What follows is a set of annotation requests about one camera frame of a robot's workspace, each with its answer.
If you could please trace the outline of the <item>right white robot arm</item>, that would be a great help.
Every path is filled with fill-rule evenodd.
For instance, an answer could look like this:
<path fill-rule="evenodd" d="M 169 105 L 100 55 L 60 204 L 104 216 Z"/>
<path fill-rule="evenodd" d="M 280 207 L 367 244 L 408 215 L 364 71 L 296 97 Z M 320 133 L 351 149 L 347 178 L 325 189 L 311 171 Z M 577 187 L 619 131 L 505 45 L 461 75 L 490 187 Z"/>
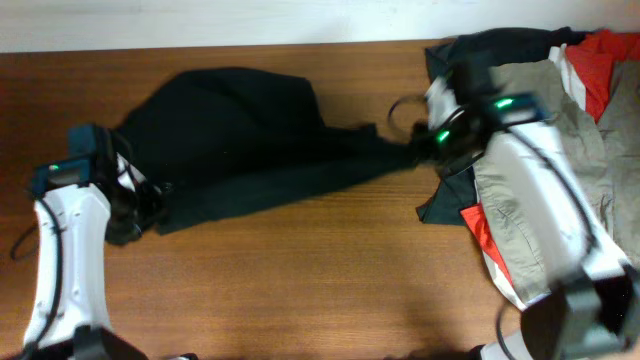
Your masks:
<path fill-rule="evenodd" d="M 519 328 L 471 359 L 596 359 L 639 340 L 639 272 L 607 234 L 531 92 L 505 94 L 483 54 L 451 64 L 430 86 L 429 123 L 410 144 L 441 178 L 489 158 L 506 178 L 543 257 L 549 291 Z"/>

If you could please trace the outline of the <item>black t-shirt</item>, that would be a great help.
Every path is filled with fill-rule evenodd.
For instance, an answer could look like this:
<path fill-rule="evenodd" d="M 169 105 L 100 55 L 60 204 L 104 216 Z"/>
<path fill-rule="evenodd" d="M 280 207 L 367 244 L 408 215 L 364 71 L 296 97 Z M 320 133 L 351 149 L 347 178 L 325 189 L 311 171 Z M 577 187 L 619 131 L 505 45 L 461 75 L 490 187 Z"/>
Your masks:
<path fill-rule="evenodd" d="M 328 127 L 311 83 L 248 68 L 183 72 L 117 127 L 163 192 L 170 234 L 343 190 L 417 164 L 373 124 Z"/>

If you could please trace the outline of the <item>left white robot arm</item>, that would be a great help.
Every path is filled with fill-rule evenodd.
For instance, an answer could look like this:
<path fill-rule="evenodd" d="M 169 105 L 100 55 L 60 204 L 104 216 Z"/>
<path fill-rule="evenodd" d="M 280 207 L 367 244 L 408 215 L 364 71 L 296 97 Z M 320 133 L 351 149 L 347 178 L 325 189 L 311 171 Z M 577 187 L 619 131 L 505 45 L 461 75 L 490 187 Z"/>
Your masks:
<path fill-rule="evenodd" d="M 128 142 L 93 124 L 68 133 L 69 156 L 38 167 L 30 192 L 39 232 L 35 304 L 23 359 L 142 359 L 116 335 L 104 247 L 138 240 L 164 214 L 161 192 L 131 163 Z"/>

